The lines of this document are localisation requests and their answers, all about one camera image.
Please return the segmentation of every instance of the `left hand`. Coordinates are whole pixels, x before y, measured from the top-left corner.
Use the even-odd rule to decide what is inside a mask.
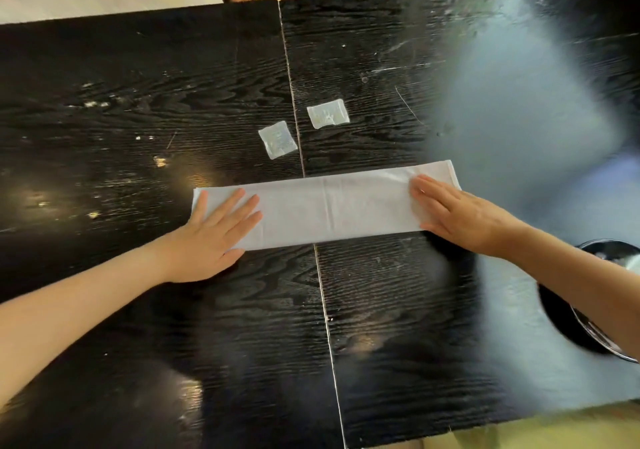
[[[261,212],[252,213],[260,201],[258,195],[233,211],[243,196],[242,188],[236,190],[205,218],[207,192],[202,191],[186,225],[147,244],[165,271],[164,282],[209,279],[240,259],[244,250],[231,247],[262,219]]]

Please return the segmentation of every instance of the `table surface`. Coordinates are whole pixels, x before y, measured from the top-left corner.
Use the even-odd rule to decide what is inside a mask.
[[[0,27],[0,300],[181,225],[193,187],[451,159],[579,244],[640,244],[637,0],[285,0]],[[344,99],[351,122],[306,107]],[[300,154],[269,160],[285,120]],[[148,291],[2,447],[380,445],[640,397],[516,267],[423,233],[248,252]]]

